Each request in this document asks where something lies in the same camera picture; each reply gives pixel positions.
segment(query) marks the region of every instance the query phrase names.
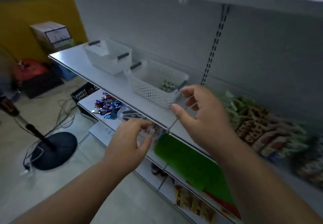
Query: fingernail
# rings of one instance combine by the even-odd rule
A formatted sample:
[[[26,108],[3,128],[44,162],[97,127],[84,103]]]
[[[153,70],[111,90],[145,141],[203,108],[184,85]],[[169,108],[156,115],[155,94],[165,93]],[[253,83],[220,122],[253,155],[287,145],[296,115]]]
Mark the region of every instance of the fingernail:
[[[182,107],[178,104],[172,104],[171,105],[171,109],[173,112],[177,112],[178,110],[180,110]]]

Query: floor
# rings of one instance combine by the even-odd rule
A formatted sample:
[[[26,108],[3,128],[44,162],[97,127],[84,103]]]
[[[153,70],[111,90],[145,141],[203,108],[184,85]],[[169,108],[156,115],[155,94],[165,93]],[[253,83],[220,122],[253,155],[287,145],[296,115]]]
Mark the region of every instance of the floor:
[[[70,93],[85,81],[79,77],[57,87],[39,99],[26,97],[15,103],[21,115],[42,133],[56,123],[60,105],[70,99]],[[74,122],[66,129],[78,142],[87,134],[93,122],[74,109]],[[98,162],[105,147],[91,134],[79,145],[73,157],[64,165],[50,171],[34,170],[21,176],[22,161],[27,149],[36,140],[23,131],[12,117],[0,112],[0,223],[6,224]],[[116,187],[99,209],[91,223],[191,223],[167,200],[132,172]]]

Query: white box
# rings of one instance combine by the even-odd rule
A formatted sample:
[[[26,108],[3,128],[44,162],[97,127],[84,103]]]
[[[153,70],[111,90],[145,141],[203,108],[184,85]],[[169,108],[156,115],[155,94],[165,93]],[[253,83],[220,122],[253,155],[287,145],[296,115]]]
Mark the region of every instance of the white box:
[[[97,40],[83,48],[94,66],[112,75],[127,70],[132,64],[132,49],[110,39]]]
[[[71,36],[66,26],[55,22],[44,22],[30,26],[40,44],[52,46],[57,42],[70,39]]]

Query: white plastic basket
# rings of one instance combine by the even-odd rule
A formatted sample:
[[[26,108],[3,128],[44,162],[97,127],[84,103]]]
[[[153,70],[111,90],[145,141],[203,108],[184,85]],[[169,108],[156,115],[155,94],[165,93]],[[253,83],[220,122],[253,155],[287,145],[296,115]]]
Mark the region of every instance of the white plastic basket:
[[[189,76],[171,67],[165,66],[153,60],[141,60],[132,65],[125,75],[131,89],[160,105],[169,108],[181,95],[179,90],[187,83]],[[165,92],[160,89],[164,81],[175,84],[173,92]]]
[[[132,50],[110,39],[88,43],[84,50],[94,66],[112,75],[127,70],[132,64]]]

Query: right hand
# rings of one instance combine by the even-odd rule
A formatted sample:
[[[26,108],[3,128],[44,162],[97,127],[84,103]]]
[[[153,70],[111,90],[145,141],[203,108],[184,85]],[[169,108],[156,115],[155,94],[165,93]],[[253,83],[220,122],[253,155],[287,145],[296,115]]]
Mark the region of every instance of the right hand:
[[[185,98],[189,98],[185,105],[192,106],[197,111],[192,118],[178,104],[172,104],[172,111],[188,132],[192,140],[206,150],[215,160],[230,154],[236,135],[229,123],[227,113],[221,102],[205,86],[191,85],[181,89]]]

